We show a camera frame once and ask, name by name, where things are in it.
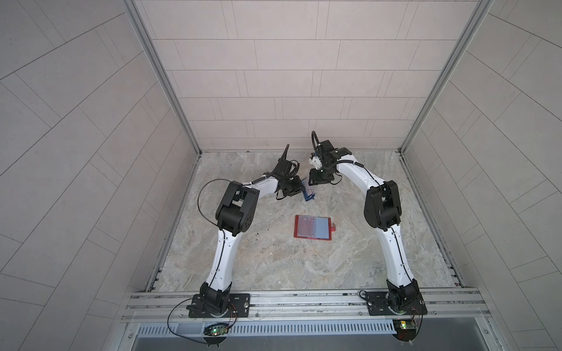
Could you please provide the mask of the aluminium mounting rail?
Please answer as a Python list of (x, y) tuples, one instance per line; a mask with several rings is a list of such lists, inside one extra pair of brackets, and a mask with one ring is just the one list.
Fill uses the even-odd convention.
[[(476, 288), (423, 288), (422, 301), (405, 310), (403, 317), (489, 317), (491, 315)], [(351, 320), (396, 319), (387, 305), (386, 291), (359, 290), (255, 290), (237, 292), (235, 306), (226, 312), (210, 314), (190, 292), (133, 293), (121, 322), (181, 321), (273, 321), (273, 320)]]

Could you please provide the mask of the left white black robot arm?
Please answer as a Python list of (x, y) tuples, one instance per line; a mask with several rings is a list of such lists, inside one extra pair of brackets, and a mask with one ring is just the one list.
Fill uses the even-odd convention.
[(300, 163), (281, 156), (271, 172), (248, 183), (229, 181), (212, 225), (217, 227), (217, 249), (209, 276), (189, 307), (190, 317), (222, 317), (231, 305), (232, 272), (243, 234), (255, 217), (258, 201), (281, 192), (301, 192)]

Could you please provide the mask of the red card holder wallet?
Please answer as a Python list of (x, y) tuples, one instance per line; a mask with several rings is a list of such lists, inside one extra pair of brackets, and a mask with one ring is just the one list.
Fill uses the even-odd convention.
[(336, 231), (335, 223), (329, 217), (296, 215), (294, 238), (331, 241)]

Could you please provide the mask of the white pink VIP card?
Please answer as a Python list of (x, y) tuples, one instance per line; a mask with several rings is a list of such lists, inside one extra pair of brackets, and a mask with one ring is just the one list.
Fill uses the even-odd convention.
[(313, 187), (310, 186), (309, 184), (305, 184), (304, 190), (305, 190), (305, 194), (306, 194), (307, 198), (314, 198), (315, 197), (316, 193), (315, 193)]

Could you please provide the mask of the right circuit board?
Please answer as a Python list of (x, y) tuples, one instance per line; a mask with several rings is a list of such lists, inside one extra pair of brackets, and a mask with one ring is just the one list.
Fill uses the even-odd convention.
[(396, 334), (395, 339), (401, 342), (410, 342), (417, 337), (418, 327), (413, 320), (392, 320)]

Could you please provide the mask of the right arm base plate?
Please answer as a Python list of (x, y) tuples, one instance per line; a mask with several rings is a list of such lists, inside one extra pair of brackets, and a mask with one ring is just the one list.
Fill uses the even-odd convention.
[(427, 314), (427, 307), (420, 292), (402, 296), (398, 292), (364, 291), (359, 296), (366, 302), (370, 316)]

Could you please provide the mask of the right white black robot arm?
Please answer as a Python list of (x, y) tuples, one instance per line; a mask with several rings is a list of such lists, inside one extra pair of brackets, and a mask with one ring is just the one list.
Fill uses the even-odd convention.
[(387, 306), (394, 314), (427, 314), (417, 280), (414, 279), (401, 238), (402, 206), (398, 185), (385, 181), (357, 161), (347, 148), (335, 148), (329, 140), (311, 136), (308, 184), (331, 184), (335, 175), (349, 178), (364, 193), (364, 218), (379, 236), (387, 268)]

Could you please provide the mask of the left green circuit board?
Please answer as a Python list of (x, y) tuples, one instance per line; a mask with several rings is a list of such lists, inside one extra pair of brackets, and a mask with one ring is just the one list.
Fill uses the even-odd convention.
[(225, 336), (229, 332), (229, 328), (229, 324), (227, 323), (215, 323), (206, 326), (203, 330), (203, 335), (209, 337)]

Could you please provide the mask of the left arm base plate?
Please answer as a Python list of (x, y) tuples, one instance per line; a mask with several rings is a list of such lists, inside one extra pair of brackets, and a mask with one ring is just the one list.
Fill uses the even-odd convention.
[(207, 295), (196, 294), (187, 305), (189, 318), (247, 317), (251, 295), (248, 293), (227, 293)]

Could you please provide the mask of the white ventilation grille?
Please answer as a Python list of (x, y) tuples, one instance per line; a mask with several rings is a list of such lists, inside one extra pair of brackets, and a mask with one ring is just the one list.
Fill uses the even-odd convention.
[[(175, 333), (196, 338), (203, 335), (210, 323), (142, 323), (140, 337), (168, 337)], [(232, 337), (250, 336), (312, 336), (312, 335), (393, 335), (392, 320), (285, 320), (239, 321), (228, 334)]]

